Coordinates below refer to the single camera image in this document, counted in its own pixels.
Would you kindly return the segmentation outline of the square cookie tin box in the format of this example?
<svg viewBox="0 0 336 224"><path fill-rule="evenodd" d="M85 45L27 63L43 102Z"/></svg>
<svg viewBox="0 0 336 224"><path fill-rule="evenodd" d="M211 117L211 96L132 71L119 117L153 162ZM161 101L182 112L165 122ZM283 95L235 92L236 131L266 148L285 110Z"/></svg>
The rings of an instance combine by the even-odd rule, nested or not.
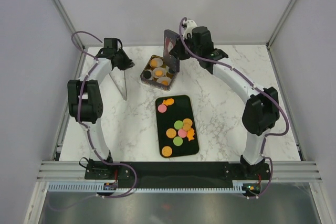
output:
<svg viewBox="0 0 336 224"><path fill-rule="evenodd" d="M143 84L170 91L180 71L180 62L172 56L152 55L140 74Z"/></svg>

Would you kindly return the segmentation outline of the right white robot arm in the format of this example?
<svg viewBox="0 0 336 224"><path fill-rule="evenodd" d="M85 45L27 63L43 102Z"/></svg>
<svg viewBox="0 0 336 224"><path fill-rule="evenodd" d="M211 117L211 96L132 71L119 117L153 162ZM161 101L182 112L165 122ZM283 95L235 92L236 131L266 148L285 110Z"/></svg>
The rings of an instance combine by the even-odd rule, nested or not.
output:
<svg viewBox="0 0 336 224"><path fill-rule="evenodd" d="M170 55L177 60L193 57L210 74L227 84L245 105L241 117L247 131L247 140L240 165L240 173L252 179L259 173L258 163L263 159L263 138L275 126L280 113L277 108L278 92L275 88L263 88L249 80L234 67L227 53L214 47L211 33L205 26L179 27L179 36Z"/></svg>

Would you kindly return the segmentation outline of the orange round cookie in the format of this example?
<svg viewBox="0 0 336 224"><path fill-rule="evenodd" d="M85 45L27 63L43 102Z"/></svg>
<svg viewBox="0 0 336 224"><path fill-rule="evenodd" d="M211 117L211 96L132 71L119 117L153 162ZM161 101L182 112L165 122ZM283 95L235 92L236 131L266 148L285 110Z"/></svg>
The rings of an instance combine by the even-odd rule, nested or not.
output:
<svg viewBox="0 0 336 224"><path fill-rule="evenodd" d="M161 70L157 70L156 72L155 72L155 75L156 76L163 76L163 71L161 71Z"/></svg>

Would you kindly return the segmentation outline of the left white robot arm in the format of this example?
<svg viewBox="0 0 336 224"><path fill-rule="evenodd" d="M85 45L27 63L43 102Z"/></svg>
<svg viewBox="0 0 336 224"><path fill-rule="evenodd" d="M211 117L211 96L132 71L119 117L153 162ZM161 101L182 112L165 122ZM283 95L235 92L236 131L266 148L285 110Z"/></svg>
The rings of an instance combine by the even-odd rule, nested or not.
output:
<svg viewBox="0 0 336 224"><path fill-rule="evenodd" d="M103 179L111 178L115 167L101 126L103 100L100 85L113 69L125 71L132 67L134 62L125 53L121 40L105 38L103 47L93 56L88 72L67 83L69 115L83 129L91 149L89 161L99 162L96 172Z"/></svg>

